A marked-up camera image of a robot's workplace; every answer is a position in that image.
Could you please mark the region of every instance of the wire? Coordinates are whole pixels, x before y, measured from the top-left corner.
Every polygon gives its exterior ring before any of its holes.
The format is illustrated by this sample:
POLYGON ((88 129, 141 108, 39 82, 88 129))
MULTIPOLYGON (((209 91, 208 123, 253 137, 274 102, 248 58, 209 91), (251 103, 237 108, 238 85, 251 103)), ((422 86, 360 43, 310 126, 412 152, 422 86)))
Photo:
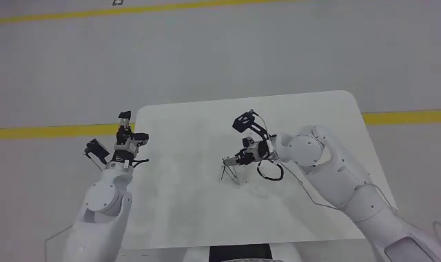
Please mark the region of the wire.
POLYGON ((99 167, 98 163, 96 163, 96 162, 95 162, 95 161, 89 156, 89 154, 84 153, 84 155, 85 155, 87 158, 89 158, 89 159, 94 163, 94 165, 97 166, 97 168, 98 168, 100 171, 103 171, 103 169, 102 169, 101 167, 99 167))
POLYGON ((146 163, 146 162, 148 162, 149 161, 149 159, 141 159, 140 161, 135 161, 135 160, 133 160, 133 162, 135 163, 135 165, 133 166, 133 168, 135 168, 136 166, 138 166, 138 165, 140 165, 140 164, 142 164, 142 163, 146 163))
POLYGON ((433 231, 435 232, 436 240, 438 240, 438 243, 441 244, 441 238, 440 235, 437 232, 436 226, 439 225, 441 227, 441 222, 439 221, 433 221, 433 231))
POLYGON ((262 174, 262 172, 260 171, 260 165, 262 163, 263 158, 259 161, 258 165, 257 165, 257 173, 259 173, 259 175, 261 175, 262 178, 269 180, 269 181, 282 181, 283 180, 283 168, 282 166, 280 166, 278 163, 275 164, 273 161, 268 160, 269 162, 273 163, 275 166, 277 166, 278 168, 280 168, 280 177, 278 178, 270 178, 270 177, 266 177, 262 174))
POLYGON ((314 204, 314 205, 319 205, 319 206, 322 206, 322 207, 325 207, 325 208, 331 208, 332 210, 339 210, 339 209, 337 209, 337 208, 335 208, 335 207, 333 207, 333 206, 330 206, 330 205, 325 205, 324 203, 317 203, 317 202, 315 202, 314 201, 314 199, 312 198, 312 196, 310 195, 310 193, 308 192, 308 190, 306 189, 306 187, 303 185, 303 182, 284 164, 284 163, 282 163, 282 162, 280 162, 280 164, 286 169, 286 170, 288 170, 288 172, 289 173, 291 173, 295 178, 296 178, 296 180, 297 180, 297 182, 298 182, 298 184, 303 188, 303 191, 305 191, 305 193, 306 193, 306 195, 308 195, 308 197, 309 197, 309 199, 311 200, 311 202, 314 204))
POLYGON ((60 234, 62 234, 63 232, 65 232, 66 230, 69 230, 71 227, 73 227, 74 225, 72 224, 72 225, 69 225, 67 228, 65 228, 64 230, 62 230, 62 231, 60 231, 60 232, 57 232, 56 234, 54 234, 54 235, 52 235, 51 237, 49 237, 49 238, 47 238, 45 241, 44 241, 44 262, 47 262, 48 261, 48 241, 50 240, 50 239, 53 239, 53 238, 55 238, 55 237, 57 237, 57 236, 59 236, 60 234))
POLYGON ((268 128, 267 128, 267 124, 265 123, 265 120, 260 115, 258 115, 257 112, 253 112, 253 113, 263 122, 263 127, 265 127, 265 131, 267 132, 268 140, 271 141, 271 136, 268 133, 268 128))

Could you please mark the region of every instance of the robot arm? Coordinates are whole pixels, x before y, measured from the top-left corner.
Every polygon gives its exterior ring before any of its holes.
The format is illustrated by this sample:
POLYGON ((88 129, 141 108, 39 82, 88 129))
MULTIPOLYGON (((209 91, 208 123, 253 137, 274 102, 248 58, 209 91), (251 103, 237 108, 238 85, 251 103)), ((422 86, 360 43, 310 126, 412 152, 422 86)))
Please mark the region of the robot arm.
POLYGON ((271 143, 276 138, 276 135, 271 136, 268 131, 266 131, 266 129, 258 125, 254 121, 254 115, 258 116, 258 114, 253 110, 250 110, 249 112, 240 115, 234 121, 233 128, 240 133, 246 131, 246 129, 250 129, 258 134, 262 138, 262 140, 254 141, 252 137, 243 138, 243 149, 241 149, 239 153, 237 153, 232 158, 227 157, 222 159, 224 164, 224 171, 225 167, 229 168, 230 166, 248 165, 253 162, 258 162, 257 172, 259 173, 259 175, 261 175, 262 178, 270 181, 281 181, 283 179, 284 172, 280 164, 275 163, 276 166, 280 169, 280 176, 278 178, 266 177, 260 171, 260 164, 263 160, 274 163, 274 160, 277 159, 276 153, 272 148, 273 144, 271 143))
POLYGON ((98 141, 91 141, 85 150, 86 156, 92 152, 106 165, 101 179, 86 193, 70 231, 63 262, 110 262, 115 261, 119 253, 132 207, 132 195, 127 191, 132 181, 132 164, 138 148, 149 139, 148 134, 131 131, 130 112, 122 112, 119 117, 115 152, 109 163, 104 159, 109 153, 98 141))
MULTIPOLYGON (((248 119, 252 119, 249 114, 256 113, 248 112, 248 119)), ((307 126, 295 136, 281 134, 267 138, 274 151, 255 157, 254 161, 266 158, 293 161, 320 195, 355 223, 378 261, 441 261, 438 242, 398 216, 373 184, 370 174, 326 128, 307 126), (331 158, 321 163, 325 148, 331 158)), ((244 152, 256 153, 253 146, 246 149, 244 152)))

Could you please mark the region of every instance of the white tabletop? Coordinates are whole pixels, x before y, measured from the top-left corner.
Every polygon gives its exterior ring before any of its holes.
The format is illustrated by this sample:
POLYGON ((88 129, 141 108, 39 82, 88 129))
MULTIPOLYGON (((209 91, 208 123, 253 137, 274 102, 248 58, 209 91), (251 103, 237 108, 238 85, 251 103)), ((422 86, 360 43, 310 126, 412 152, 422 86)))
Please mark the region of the white tabletop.
MULTIPOLYGON (((341 212, 314 205, 290 173, 262 179, 256 164, 236 168, 240 187, 221 181, 222 157, 236 154, 243 137, 233 120, 254 109, 271 134, 296 134, 320 124, 340 139, 395 205, 354 97, 345 91, 151 105, 136 117, 150 134, 129 189, 133 206, 125 249, 177 248, 363 238, 341 212)), ((313 198, 326 203, 293 163, 313 198)), ((270 165, 263 165, 270 173, 270 165)))

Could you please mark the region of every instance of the robot forearm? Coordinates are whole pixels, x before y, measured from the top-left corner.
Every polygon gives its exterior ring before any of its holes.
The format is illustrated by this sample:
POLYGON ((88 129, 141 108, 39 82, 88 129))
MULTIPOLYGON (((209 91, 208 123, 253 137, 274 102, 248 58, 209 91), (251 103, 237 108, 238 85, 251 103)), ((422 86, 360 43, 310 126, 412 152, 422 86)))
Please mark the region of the robot forearm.
POLYGON ((275 143, 280 159, 295 161, 320 195, 357 225, 378 261, 441 261, 440 245, 398 216, 370 174, 325 128, 309 126, 275 143), (324 148, 331 158, 317 164, 324 148))
POLYGON ((116 133, 115 152, 109 163, 105 161, 109 152, 97 140, 88 143, 85 150, 86 156, 91 152, 106 165, 101 179, 86 193, 70 231, 63 262, 112 262, 119 253, 132 207, 132 195, 127 191, 134 171, 132 164, 138 148, 149 139, 148 134, 131 131, 130 112, 123 112, 119 117, 121 122, 116 133))

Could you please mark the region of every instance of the yellow stripe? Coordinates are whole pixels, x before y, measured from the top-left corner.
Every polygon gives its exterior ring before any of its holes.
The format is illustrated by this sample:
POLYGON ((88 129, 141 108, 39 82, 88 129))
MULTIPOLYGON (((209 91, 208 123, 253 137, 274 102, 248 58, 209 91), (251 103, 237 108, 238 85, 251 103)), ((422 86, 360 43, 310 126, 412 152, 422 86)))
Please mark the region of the yellow stripe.
POLYGON ((253 3, 273 3, 278 1, 304 1, 304 0, 216 0, 216 1, 196 1, 192 3, 176 3, 176 4, 163 4, 157 6, 139 6, 130 8, 116 8, 116 9, 102 9, 102 10, 89 10, 79 12, 66 12, 66 13, 52 13, 52 14, 38 14, 28 16, 15 16, 0 18, 0 23, 19 23, 24 21, 42 21, 42 20, 55 20, 55 19, 72 19, 72 18, 84 18, 84 17, 97 17, 108 16, 118 14, 138 14, 144 12, 159 12, 159 11, 172 11, 172 10, 186 10, 195 8, 208 8, 214 6, 239 6, 244 4, 253 3))
POLYGON ((366 125, 441 123, 441 111, 364 113, 366 125))
POLYGON ((117 130, 117 124, 0 128, 0 140, 110 136, 115 135, 117 130))
MULTIPOLYGON (((370 112, 362 115, 366 125, 441 123, 441 110, 413 112, 370 112)), ((134 130, 134 123, 131 123, 130 125, 134 130)), ((117 130, 117 124, 0 128, 0 140, 114 136, 117 130)))

